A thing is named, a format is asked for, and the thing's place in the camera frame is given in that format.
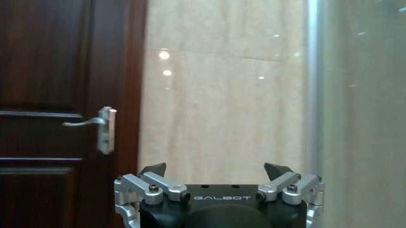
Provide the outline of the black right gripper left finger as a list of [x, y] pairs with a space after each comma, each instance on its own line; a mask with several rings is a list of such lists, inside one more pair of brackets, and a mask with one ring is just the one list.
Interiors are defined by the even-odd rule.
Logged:
[[115, 212], [127, 228], [141, 227], [141, 203], [158, 206], [165, 199], [189, 204], [188, 186], [165, 178], [166, 163], [146, 166], [138, 175], [126, 174], [114, 181]]

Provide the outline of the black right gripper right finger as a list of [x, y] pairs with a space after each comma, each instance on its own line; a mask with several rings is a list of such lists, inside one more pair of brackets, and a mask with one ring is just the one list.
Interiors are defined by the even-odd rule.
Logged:
[[269, 203], [277, 199], [289, 205], [306, 203], [306, 227], [318, 228], [325, 210], [325, 182], [316, 174], [301, 175], [288, 166], [265, 163], [269, 183], [258, 185], [257, 201]]

